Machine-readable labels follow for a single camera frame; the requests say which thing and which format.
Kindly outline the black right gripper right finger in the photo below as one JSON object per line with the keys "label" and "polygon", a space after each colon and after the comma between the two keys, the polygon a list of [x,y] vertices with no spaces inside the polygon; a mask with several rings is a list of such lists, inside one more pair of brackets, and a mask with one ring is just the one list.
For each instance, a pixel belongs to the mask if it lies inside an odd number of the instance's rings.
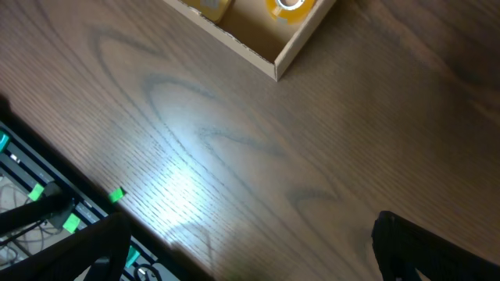
{"label": "black right gripper right finger", "polygon": [[390,211],[382,211],[371,233],[384,281],[498,280],[499,266]]}

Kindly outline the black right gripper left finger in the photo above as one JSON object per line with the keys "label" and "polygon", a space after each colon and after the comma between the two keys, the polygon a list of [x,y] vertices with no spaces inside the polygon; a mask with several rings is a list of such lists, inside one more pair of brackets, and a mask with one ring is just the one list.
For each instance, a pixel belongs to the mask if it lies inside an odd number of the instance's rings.
{"label": "black right gripper left finger", "polygon": [[92,280],[118,280],[130,248],[130,224],[115,213],[1,271],[1,280],[74,280],[100,258],[108,258],[103,272]]}

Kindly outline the clear tape roll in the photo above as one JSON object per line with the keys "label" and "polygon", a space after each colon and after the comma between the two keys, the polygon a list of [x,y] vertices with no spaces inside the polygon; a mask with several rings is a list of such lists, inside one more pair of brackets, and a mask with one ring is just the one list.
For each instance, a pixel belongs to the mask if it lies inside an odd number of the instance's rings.
{"label": "clear tape roll", "polygon": [[298,0],[291,5],[282,0],[265,0],[265,3],[268,13],[274,20],[293,24],[304,20],[308,16],[315,4],[315,0]]}

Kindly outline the cardboard box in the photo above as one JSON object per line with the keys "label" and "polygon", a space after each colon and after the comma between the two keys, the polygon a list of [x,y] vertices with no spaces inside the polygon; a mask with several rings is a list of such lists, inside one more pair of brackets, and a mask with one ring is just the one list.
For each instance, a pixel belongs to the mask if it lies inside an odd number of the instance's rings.
{"label": "cardboard box", "polygon": [[308,16],[293,24],[274,20],[265,0],[233,0],[218,23],[181,0],[165,3],[278,81],[336,1],[315,0]]}

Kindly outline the yellow sticky note pad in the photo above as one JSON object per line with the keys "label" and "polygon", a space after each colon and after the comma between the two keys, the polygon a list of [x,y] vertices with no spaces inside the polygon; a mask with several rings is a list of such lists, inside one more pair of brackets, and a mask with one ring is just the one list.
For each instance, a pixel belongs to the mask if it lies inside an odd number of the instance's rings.
{"label": "yellow sticky note pad", "polygon": [[182,0],[182,2],[214,23],[221,21],[231,4],[231,0]]}

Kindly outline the black stand leg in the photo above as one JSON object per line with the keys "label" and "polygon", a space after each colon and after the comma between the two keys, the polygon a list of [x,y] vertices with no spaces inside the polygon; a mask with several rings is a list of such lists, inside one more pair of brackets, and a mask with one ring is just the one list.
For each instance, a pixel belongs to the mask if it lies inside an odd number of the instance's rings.
{"label": "black stand leg", "polygon": [[1,235],[3,236],[30,223],[48,219],[57,213],[67,210],[72,203],[73,200],[71,197],[65,194],[56,194],[2,212]]}

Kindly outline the green clip on rail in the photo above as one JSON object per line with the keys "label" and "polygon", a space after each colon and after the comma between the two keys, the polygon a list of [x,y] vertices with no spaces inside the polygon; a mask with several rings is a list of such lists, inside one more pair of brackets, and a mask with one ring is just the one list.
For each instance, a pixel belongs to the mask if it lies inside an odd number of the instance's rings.
{"label": "green clip on rail", "polygon": [[108,195],[108,199],[112,204],[114,204],[119,201],[124,195],[125,191],[122,189],[122,187],[118,187]]}

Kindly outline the black aluminium mounting rail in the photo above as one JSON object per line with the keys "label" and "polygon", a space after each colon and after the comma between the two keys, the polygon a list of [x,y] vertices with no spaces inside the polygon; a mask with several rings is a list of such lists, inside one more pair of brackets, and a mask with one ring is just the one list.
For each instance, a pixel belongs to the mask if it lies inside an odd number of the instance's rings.
{"label": "black aluminium mounting rail", "polygon": [[[89,195],[88,182],[81,175],[69,168],[22,123],[7,118],[1,120],[1,174],[27,191],[26,204],[56,194],[65,194],[73,200],[65,211],[4,234],[2,245],[13,242],[46,222],[56,229],[66,230],[71,236],[108,215],[123,214],[105,198]],[[118,280],[189,278],[187,269],[170,252],[126,218],[131,231],[130,248],[122,276]],[[79,276],[92,280],[91,272],[103,272],[108,263],[108,258],[100,258]]]}

